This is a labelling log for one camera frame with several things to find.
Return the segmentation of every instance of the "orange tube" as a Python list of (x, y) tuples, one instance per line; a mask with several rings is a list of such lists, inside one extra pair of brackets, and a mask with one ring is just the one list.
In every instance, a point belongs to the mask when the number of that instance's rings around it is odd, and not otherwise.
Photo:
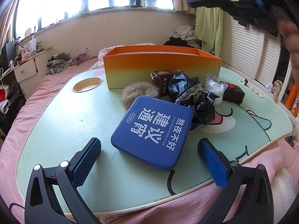
[(298, 94), (298, 87), (296, 84), (293, 84), (293, 86), (291, 87), (291, 90), (290, 90), (290, 94), (284, 104), (284, 106), (288, 109), (288, 110), (291, 110), (292, 108), (292, 105), (297, 97), (297, 94)]

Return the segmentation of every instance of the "durex logo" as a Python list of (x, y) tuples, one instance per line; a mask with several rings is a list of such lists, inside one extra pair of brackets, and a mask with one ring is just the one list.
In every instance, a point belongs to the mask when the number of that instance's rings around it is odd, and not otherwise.
[(135, 117), (135, 113), (130, 114), (129, 118), (127, 119), (127, 123), (131, 123)]

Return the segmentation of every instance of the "fluffy fur pom-pom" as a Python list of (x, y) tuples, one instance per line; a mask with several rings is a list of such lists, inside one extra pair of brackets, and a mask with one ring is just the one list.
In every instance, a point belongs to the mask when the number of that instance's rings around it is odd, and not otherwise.
[(149, 82), (132, 83), (124, 88), (121, 103), (126, 109), (129, 109), (134, 100), (141, 95), (157, 98), (159, 96), (159, 88)]

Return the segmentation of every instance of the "brown card box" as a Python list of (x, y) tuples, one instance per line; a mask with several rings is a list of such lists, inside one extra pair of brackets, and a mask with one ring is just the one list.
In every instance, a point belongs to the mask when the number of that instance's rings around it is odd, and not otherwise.
[(151, 72), (151, 82), (159, 87), (160, 97), (168, 95), (168, 84), (173, 78), (174, 74), (179, 72), (184, 73), (182, 70), (164, 70)]

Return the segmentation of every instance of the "bed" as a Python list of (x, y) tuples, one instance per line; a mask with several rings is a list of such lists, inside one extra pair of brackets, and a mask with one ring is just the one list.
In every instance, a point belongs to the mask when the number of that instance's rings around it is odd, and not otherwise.
[[(21, 223), (24, 223), (24, 211), (22, 208), (24, 207), (24, 201), (16, 183), (16, 165), (22, 147), (35, 122), (62, 86), (74, 75), (91, 68), (97, 61), (97, 58), (92, 58), (79, 66), (67, 68), (59, 74), (44, 77), (38, 88), (21, 109), (8, 133), (0, 151), (0, 194), (14, 216)], [(284, 166), (282, 148), (274, 145), (246, 163), (246, 166), (255, 167), (259, 163), (266, 166), (270, 181), (272, 181), (275, 173)], [(181, 223), (198, 223), (213, 204), (220, 191), (221, 189), (212, 183), (181, 198), (146, 209), (137, 214), (132, 214), (128, 217), (101, 217), (100, 221), (102, 223), (116, 221), (119, 223), (157, 223), (158, 221), (174, 223), (179, 220)], [(228, 214), (227, 219), (233, 216), (243, 191), (244, 189), (240, 189), (238, 199)]]

